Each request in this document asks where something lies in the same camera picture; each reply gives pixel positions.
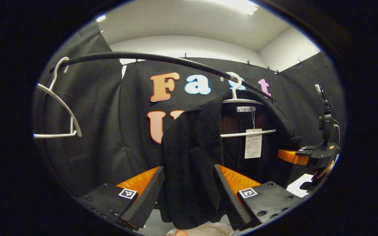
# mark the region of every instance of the clothes hanger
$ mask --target clothes hanger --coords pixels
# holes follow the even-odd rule
[[[59,60],[59,62],[55,66],[55,69],[54,69],[54,72],[53,72],[53,79],[52,79],[52,82],[51,82],[51,85],[49,86],[49,88],[47,88],[47,87],[45,87],[45,86],[43,86],[41,84],[37,84],[37,88],[45,91],[47,94],[49,94],[50,96],[52,96],[54,99],[58,100],[59,103],[61,103],[63,107],[65,107],[65,109],[71,115],[71,121],[70,121],[70,131],[71,132],[70,133],[62,133],[62,134],[35,134],[34,133],[33,134],[33,138],[35,138],[35,139],[49,139],[49,138],[70,137],[70,136],[75,136],[76,134],[78,134],[78,137],[82,136],[80,126],[78,125],[77,119],[75,119],[75,116],[72,113],[71,109],[69,109],[69,107],[66,105],[66,103],[64,103],[64,101],[62,101],[61,98],[59,98],[54,92],[52,92],[53,86],[54,86],[54,84],[56,82],[57,71],[59,69],[59,65],[63,61],[65,61],[65,60],[69,60],[69,58],[68,57],[62,58],[61,60]],[[68,67],[69,66],[66,66],[65,70],[63,71],[63,73],[66,73],[66,71],[68,70]]]
[[[227,72],[232,78],[237,79],[237,85],[234,86],[231,90],[231,93],[233,94],[232,99],[226,99],[223,100],[222,103],[255,103],[255,104],[260,104],[263,105],[263,103],[260,103],[255,100],[249,100],[249,99],[238,99],[236,96],[236,90],[242,85],[242,81],[239,75],[233,72]],[[275,133],[276,129],[272,130],[263,130],[263,131],[256,131],[256,132],[249,132],[249,133],[229,133],[229,134],[222,134],[222,138],[226,137],[239,137],[239,136],[252,136],[252,135],[258,135],[258,134],[263,134],[263,133]]]

